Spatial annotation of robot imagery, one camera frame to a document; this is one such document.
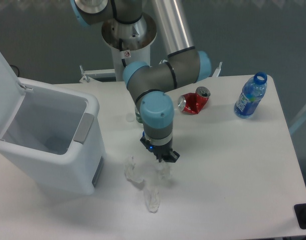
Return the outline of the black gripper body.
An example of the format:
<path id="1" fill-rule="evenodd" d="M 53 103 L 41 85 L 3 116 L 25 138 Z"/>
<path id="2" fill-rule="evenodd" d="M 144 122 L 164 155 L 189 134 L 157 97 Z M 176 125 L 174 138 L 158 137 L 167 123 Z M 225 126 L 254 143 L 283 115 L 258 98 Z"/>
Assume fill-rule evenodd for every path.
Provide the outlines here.
<path id="1" fill-rule="evenodd" d="M 165 154 L 169 150 L 173 150 L 172 148 L 172 138 L 170 140 L 166 140 L 166 143 L 161 144 L 161 139 L 158 140 L 158 143 L 155 143 L 151 139 L 146 139 L 145 136 L 142 136 L 140 142 L 144 145 L 144 147 L 156 156 L 157 153 Z"/>

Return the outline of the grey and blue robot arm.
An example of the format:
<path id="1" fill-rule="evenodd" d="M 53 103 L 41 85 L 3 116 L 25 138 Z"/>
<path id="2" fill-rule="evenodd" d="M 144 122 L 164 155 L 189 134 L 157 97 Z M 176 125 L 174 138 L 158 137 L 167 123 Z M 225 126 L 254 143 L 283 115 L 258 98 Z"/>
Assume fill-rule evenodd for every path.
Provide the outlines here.
<path id="1" fill-rule="evenodd" d="M 156 19 L 143 12 L 140 0 L 73 0 L 72 9 L 85 26 L 102 24 L 102 37 L 117 51 L 116 79 L 124 81 L 143 122 L 140 139 L 161 162 L 174 163 L 179 154 L 172 148 L 174 107 L 167 92 L 210 76 L 211 63 L 196 50 L 181 1 L 152 2 Z M 161 32 L 167 61 L 150 66 L 135 52 L 150 47 Z"/>

